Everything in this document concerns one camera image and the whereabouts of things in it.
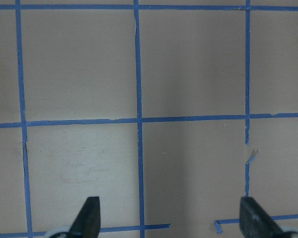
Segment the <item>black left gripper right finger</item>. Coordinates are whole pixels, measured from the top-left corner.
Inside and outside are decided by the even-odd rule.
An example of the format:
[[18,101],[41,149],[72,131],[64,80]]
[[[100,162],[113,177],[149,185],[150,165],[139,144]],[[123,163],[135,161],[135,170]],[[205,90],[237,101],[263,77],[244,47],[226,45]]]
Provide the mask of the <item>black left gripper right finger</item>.
[[240,231],[243,235],[281,235],[283,233],[252,197],[240,199]]

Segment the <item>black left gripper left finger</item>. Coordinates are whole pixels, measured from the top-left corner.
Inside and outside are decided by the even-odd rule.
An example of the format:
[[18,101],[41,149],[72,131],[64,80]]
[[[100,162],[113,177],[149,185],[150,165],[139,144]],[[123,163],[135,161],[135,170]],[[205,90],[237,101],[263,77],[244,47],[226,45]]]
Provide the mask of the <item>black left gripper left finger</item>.
[[100,199],[88,197],[69,229],[69,235],[99,235],[101,226]]

